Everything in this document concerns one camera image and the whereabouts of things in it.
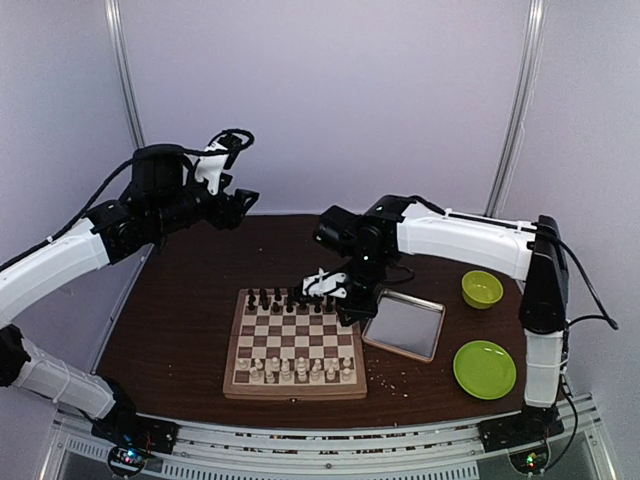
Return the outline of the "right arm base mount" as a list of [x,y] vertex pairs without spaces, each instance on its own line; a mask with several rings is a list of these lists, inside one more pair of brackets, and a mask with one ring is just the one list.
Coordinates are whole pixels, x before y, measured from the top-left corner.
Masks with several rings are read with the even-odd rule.
[[485,453],[544,442],[565,431],[556,400],[544,407],[523,400],[516,413],[482,420],[477,429]]

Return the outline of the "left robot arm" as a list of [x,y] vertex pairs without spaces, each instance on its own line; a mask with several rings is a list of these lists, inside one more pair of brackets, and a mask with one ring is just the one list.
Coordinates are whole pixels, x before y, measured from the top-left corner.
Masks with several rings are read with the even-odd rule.
[[122,195],[100,202],[94,193],[58,232],[1,266],[1,384],[61,402],[102,424],[123,444],[144,433],[130,397],[113,381],[78,370],[38,349],[14,325],[25,309],[69,282],[155,247],[206,221],[237,228],[257,202],[255,191],[225,193],[228,171],[253,142],[249,132],[225,130],[204,150],[175,144],[138,149],[117,167],[131,171]]

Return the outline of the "white chess piece one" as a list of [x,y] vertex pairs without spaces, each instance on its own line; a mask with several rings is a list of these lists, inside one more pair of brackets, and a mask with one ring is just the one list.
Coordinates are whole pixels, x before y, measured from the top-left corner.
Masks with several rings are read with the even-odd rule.
[[287,358],[283,358],[280,365],[280,381],[289,382],[291,378],[292,375],[289,360]]

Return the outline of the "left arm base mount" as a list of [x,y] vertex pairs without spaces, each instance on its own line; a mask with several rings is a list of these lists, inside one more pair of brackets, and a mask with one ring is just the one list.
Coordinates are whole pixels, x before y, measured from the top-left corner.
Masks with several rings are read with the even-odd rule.
[[86,416],[86,419],[92,425],[93,436],[142,453],[171,454],[179,431],[175,422],[140,415],[124,415],[119,419]]

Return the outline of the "white chess piece five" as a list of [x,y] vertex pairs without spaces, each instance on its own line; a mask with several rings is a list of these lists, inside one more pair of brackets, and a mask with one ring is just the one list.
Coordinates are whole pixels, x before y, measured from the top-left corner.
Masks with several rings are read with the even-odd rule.
[[307,361],[304,357],[299,357],[296,362],[296,374],[299,383],[305,383],[308,379]]

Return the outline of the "white chess piece four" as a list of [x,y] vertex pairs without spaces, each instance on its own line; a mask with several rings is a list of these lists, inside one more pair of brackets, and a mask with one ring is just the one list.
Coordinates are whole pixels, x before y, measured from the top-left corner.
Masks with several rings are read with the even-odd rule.
[[341,381],[348,382],[351,380],[352,376],[353,376],[352,359],[350,357],[345,357],[342,359],[342,363],[340,367]]

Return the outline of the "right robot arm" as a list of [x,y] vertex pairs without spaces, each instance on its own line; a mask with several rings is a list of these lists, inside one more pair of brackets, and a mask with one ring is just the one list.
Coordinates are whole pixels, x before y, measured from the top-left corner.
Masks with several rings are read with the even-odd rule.
[[571,325],[567,263],[577,257],[552,217],[499,220],[443,209],[418,195],[385,195],[362,214],[330,207],[314,238],[346,262],[305,278],[302,294],[335,298],[343,325],[377,314],[387,271],[398,267],[404,255],[445,258],[523,282],[518,318],[526,338],[526,383],[512,430],[519,440],[530,442],[557,419]]

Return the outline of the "white chess piece three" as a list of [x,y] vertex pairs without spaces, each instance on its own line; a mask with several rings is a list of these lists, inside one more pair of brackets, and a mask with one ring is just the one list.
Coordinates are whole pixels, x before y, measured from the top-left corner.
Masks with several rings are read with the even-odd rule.
[[315,359],[311,365],[310,369],[310,381],[318,382],[320,380],[320,376],[322,373],[322,361],[320,359]]

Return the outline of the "metal tray with wood rim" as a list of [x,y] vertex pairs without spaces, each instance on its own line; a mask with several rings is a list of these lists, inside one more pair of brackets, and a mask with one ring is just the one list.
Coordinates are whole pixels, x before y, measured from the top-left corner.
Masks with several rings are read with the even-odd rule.
[[390,289],[382,291],[378,313],[362,332],[362,341],[421,363],[431,363],[441,335],[446,308]]

